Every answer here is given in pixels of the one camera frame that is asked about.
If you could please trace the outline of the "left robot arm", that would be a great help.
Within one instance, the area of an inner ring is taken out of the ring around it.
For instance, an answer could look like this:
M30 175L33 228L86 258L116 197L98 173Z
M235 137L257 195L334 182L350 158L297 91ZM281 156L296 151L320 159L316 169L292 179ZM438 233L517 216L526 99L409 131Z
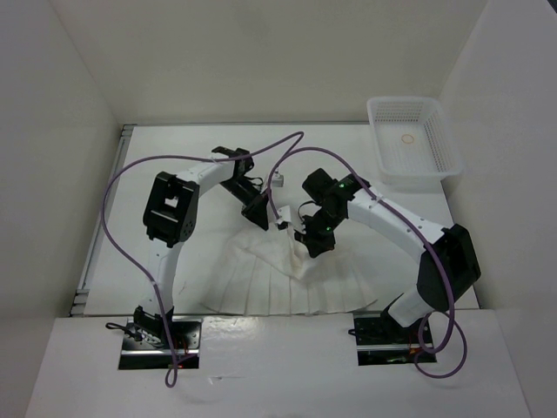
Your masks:
M244 218L265 231L269 229L268 197L246 176L253 167L247 150L219 146L207 162L179 174L160 172L156 176L143 215L150 240L146 271L153 290L133 314L139 337L152 347L166 347L172 340L172 292L178 256L194 232L199 199L221 185L241 202Z

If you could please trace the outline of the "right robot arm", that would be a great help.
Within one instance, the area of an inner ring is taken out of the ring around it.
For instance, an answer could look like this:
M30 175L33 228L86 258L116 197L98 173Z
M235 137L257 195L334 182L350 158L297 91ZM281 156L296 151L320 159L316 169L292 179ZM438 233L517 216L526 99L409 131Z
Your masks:
M334 230L349 219L368 226L406 252L419 266L417 282L381 314L381 332L400 342L412 325L434 312L448 312L481 276L469 231L459 224L442 226L380 196L371 185L349 174L337 180L323 169L308 175L303 190L319 207L302 220L295 240L318 258L334 249Z

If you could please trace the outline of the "white pleated skirt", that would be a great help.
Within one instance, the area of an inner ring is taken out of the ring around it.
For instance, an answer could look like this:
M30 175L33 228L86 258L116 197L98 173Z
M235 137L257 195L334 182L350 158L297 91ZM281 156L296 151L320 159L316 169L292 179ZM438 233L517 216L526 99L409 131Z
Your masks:
M312 258L292 227L246 228L227 241L201 300L218 314L340 314L378 300L352 250L338 246Z

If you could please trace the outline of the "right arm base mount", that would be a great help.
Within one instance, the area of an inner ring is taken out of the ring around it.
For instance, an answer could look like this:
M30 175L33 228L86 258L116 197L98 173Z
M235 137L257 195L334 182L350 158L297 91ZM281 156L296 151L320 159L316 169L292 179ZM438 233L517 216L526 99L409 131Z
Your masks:
M379 312L355 314L352 328L347 331L356 343L360 366L387 366L413 364L423 351L419 344L420 320L410 327L401 328L397 323L386 326Z

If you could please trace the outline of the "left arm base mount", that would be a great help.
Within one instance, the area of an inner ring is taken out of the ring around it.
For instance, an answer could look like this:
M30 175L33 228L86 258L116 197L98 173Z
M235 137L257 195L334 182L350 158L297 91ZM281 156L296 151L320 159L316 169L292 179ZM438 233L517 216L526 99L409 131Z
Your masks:
M107 322L105 328L123 333L119 370L166 370L172 367L171 350L165 334L162 340L140 331L128 318L124 325ZM171 323L172 345L178 369L198 369L202 320L176 316Z

